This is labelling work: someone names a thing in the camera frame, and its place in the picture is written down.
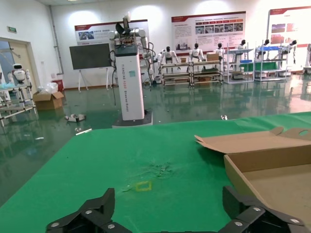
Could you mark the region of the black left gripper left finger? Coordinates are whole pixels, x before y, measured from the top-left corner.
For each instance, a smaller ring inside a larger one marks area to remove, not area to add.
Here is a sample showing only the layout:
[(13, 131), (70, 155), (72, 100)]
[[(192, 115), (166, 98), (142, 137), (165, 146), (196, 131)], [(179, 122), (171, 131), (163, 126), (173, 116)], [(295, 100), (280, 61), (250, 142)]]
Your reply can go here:
[(126, 228), (112, 220), (115, 189), (108, 188), (99, 198), (90, 199), (76, 211), (46, 226), (47, 233), (125, 233)]

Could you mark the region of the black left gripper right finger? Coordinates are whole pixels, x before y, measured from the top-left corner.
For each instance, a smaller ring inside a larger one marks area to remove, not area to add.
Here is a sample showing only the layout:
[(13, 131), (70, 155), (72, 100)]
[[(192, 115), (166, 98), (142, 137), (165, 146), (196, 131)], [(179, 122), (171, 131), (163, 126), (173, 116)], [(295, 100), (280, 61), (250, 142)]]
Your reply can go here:
[(267, 207), (259, 199), (239, 194), (233, 187), (222, 190), (223, 208), (231, 221), (220, 233), (307, 233), (302, 220)]

